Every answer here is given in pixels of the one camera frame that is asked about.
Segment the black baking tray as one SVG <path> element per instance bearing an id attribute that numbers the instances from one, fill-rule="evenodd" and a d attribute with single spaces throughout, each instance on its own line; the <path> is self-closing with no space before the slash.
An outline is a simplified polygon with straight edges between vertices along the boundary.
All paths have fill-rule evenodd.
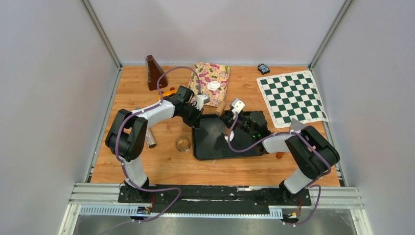
<path id="1" fill-rule="evenodd" d="M 200 161 L 231 159 L 239 157 L 262 156 L 257 147 L 243 152 L 232 151 L 225 137 L 226 126 L 216 114 L 201 116 L 200 127 L 192 129 L 192 152 L 195 159 Z"/>

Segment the wooden pastry roller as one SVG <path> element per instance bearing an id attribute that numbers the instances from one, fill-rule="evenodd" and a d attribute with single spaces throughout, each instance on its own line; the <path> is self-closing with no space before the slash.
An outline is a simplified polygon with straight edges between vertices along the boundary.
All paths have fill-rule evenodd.
<path id="1" fill-rule="evenodd" d="M 225 110 L 225 107 L 226 107 L 226 102 L 225 101 L 221 101 L 220 103 L 219 103 L 219 105 L 218 105 L 218 107 L 216 108 L 216 110 L 215 110 L 215 114 L 218 116 L 218 117 L 220 117 L 223 113 L 224 113 L 224 110 Z"/>

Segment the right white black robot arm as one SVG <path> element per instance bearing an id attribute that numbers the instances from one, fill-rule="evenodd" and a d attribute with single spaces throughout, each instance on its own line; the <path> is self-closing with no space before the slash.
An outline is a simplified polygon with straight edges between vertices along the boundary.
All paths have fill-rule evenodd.
<path id="1" fill-rule="evenodd" d="M 230 134 L 240 130 L 253 139 L 254 143 L 241 149 L 252 148 L 260 152 L 289 152 L 297 164 L 297 169 L 279 185 L 279 197 L 285 204 L 292 204 L 299 198 L 299 192 L 331 172 L 332 166 L 340 161 L 338 151 L 313 126 L 303 125 L 288 132 L 272 133 L 262 111 L 253 111 L 248 116 L 235 110 L 225 111 L 219 119 L 229 128 Z"/>

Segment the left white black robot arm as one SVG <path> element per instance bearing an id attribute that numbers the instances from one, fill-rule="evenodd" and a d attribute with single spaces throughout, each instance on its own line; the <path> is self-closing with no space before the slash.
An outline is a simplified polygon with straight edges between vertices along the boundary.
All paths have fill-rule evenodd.
<path id="1" fill-rule="evenodd" d="M 132 188 L 131 196 L 136 201 L 145 202 L 151 192 L 141 162 L 148 129 L 174 117 L 181 117 L 183 123 L 191 128 L 199 128 L 203 106 L 209 101 L 208 95 L 195 94 L 191 89 L 180 86 L 173 94 L 163 94 L 152 106 L 134 111 L 121 109 L 117 112 L 105 145 L 121 163 L 125 185 Z"/>

